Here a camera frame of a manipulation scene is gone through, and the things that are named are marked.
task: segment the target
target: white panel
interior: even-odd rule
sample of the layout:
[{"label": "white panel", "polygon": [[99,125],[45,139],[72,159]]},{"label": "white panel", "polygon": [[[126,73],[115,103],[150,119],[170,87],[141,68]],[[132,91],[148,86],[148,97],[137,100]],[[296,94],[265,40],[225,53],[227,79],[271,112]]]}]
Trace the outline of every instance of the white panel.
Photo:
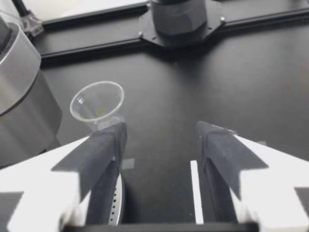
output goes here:
[{"label": "white panel", "polygon": [[12,0],[0,0],[0,15],[6,22],[16,23],[20,26],[22,25],[19,14],[12,3]]}]

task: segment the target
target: perforated metal part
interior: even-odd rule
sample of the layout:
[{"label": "perforated metal part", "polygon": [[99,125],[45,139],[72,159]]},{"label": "perforated metal part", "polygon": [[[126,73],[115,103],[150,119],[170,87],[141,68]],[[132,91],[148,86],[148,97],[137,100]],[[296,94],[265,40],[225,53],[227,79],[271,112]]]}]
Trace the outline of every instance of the perforated metal part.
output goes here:
[{"label": "perforated metal part", "polygon": [[115,187],[115,193],[114,198],[112,201],[112,208],[109,218],[109,225],[110,226],[117,226],[120,222],[121,214],[123,211],[123,183],[122,183],[122,176],[119,174],[116,187]]}]

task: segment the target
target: metal rod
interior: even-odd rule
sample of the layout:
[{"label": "metal rod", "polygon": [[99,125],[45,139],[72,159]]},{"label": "metal rod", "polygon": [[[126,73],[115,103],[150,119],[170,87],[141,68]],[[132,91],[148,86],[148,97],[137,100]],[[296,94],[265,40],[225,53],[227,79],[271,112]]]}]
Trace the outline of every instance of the metal rod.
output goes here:
[{"label": "metal rod", "polygon": [[104,55],[110,55],[119,52],[137,50],[147,45],[149,45],[147,42],[142,41],[139,38],[134,38],[125,41],[118,41],[114,43],[100,44],[41,55],[41,68],[45,68],[51,65],[76,62],[83,59],[103,57]]},{"label": "metal rod", "polygon": [[119,226],[66,227],[64,232],[258,232],[258,225],[236,223],[196,224],[136,224]]},{"label": "metal rod", "polygon": [[108,10],[102,10],[97,12],[91,12],[86,14],[79,14],[74,16],[68,16],[59,19],[53,19],[43,22],[45,31],[66,29],[71,26],[78,26],[80,24],[98,22],[105,19],[115,19],[119,17],[125,17],[130,15],[141,15],[147,11],[145,3],[133,4],[130,6],[118,7]]},{"label": "metal rod", "polygon": [[309,22],[309,8],[226,22],[218,32],[240,32]]}]

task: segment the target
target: black cable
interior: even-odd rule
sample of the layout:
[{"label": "black cable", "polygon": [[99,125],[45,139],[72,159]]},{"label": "black cable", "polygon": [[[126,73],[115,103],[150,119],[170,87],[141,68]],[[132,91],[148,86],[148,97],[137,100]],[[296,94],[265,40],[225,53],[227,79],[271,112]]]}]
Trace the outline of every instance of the black cable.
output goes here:
[{"label": "black cable", "polygon": [[21,17],[27,16],[29,14],[22,0],[12,0],[12,2]]}]

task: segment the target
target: gray tape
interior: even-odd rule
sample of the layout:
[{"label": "gray tape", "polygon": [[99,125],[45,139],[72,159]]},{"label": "gray tape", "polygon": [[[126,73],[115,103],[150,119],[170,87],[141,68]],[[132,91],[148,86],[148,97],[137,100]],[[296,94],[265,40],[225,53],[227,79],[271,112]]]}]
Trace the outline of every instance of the gray tape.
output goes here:
[{"label": "gray tape", "polygon": [[257,142],[257,143],[260,144],[260,145],[263,145],[263,146],[267,146],[266,141],[259,141],[259,142]]},{"label": "gray tape", "polygon": [[0,231],[8,232],[7,225],[17,207],[23,192],[0,193]]},{"label": "gray tape", "polygon": [[52,171],[77,172],[83,199],[113,158],[117,165],[120,165],[125,145],[126,125],[118,123],[93,133],[89,139],[56,164]]},{"label": "gray tape", "polygon": [[124,159],[122,161],[122,170],[134,169],[135,159]]},{"label": "gray tape", "polygon": [[309,217],[309,188],[295,188],[296,194]]},{"label": "gray tape", "polygon": [[206,122],[198,122],[197,134],[204,163],[206,159],[211,159],[239,199],[241,199],[239,173],[242,170],[268,168],[266,163],[228,130]]}]

